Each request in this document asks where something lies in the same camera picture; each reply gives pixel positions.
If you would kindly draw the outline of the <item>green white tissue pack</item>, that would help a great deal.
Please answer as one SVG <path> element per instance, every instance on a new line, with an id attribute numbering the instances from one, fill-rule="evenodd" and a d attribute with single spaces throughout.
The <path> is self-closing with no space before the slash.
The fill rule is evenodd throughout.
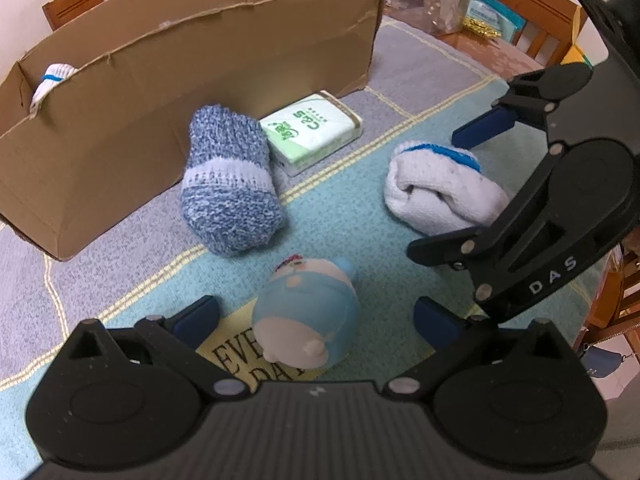
<path id="1" fill-rule="evenodd" d="M 274 162 L 295 177 L 362 133 L 362 119 L 331 93 L 321 90 L 259 121 Z"/>

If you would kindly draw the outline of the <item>blue knitted sock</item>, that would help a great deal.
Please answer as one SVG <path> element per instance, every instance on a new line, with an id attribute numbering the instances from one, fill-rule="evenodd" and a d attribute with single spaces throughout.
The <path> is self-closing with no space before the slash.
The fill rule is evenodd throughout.
<path id="1" fill-rule="evenodd" d="M 188 227 L 218 256 L 268 244 L 285 215 L 259 122 L 219 104 L 206 105 L 192 116 L 189 140 L 180 191 Z"/>

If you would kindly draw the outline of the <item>blue white doll toy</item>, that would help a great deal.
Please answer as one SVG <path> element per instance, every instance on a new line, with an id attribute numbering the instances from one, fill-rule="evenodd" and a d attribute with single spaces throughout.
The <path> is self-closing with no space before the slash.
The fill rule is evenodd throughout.
<path id="1" fill-rule="evenodd" d="M 344 257 L 283 261 L 254 303 L 252 330 L 262 357 L 300 370 L 344 360 L 359 321 L 356 281 L 357 268 Z"/>

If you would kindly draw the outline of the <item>yellow paper note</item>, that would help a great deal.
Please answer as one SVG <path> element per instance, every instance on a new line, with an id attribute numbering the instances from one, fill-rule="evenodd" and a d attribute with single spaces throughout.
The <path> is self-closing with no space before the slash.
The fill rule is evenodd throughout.
<path id="1" fill-rule="evenodd" d="M 320 377 L 324 370 L 301 370 L 264 359 L 262 346 L 250 327 L 254 303 L 252 300 L 221 318 L 196 352 L 245 382 L 251 392 L 262 382 L 312 382 Z"/>

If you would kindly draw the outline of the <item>blue grey checked cloth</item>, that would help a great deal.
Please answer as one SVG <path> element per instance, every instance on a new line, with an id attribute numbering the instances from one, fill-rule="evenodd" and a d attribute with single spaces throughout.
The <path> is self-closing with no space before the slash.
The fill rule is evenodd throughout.
<path id="1" fill-rule="evenodd" d="M 285 228 L 266 248 L 238 258 L 212 255 L 181 218 L 178 190 L 154 198 L 70 261 L 57 262 L 1 231 L 1 431 L 21 432 L 27 400 L 76 324 L 98 318 L 129 326 L 170 315 L 212 294 L 222 317 L 254 300 L 286 257 L 345 257 L 358 271 L 357 340 L 334 375 L 386 378 L 422 359 L 411 323 L 414 300 L 437 296 L 460 313 L 475 307 L 463 274 L 415 266 L 405 255 L 412 229 L 383 200 L 398 144 L 447 143 L 454 128 L 484 112 L 504 83 L 423 32 L 385 21 L 371 79 L 346 104 L 363 120 L 356 142 L 296 178 L 276 174 Z"/>

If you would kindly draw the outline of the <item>white sock blue stripe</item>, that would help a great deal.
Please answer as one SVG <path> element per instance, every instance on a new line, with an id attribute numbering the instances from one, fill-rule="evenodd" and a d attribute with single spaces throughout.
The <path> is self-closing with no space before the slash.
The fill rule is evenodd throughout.
<path id="1" fill-rule="evenodd" d="M 29 113 L 34 114 L 35 111 L 38 110 L 40 102 L 53 88 L 77 72 L 78 69 L 76 67 L 65 63 L 54 63 L 49 65 L 32 95 L 32 102 L 30 102 L 29 105 Z"/>
<path id="2" fill-rule="evenodd" d="M 384 200 L 396 218 L 426 236 L 490 226 L 509 203 L 471 152 L 422 141 L 394 148 Z"/>

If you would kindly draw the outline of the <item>brown cardboard box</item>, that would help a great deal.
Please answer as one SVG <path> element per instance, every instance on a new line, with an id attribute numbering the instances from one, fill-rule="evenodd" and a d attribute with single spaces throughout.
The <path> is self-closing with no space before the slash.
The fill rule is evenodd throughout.
<path id="1" fill-rule="evenodd" d="M 206 104 L 262 117 L 364 87 L 384 0 L 110 0 L 1 86 L 1 218 L 66 260 L 177 183 Z M 78 69 L 29 113 L 47 67 Z"/>

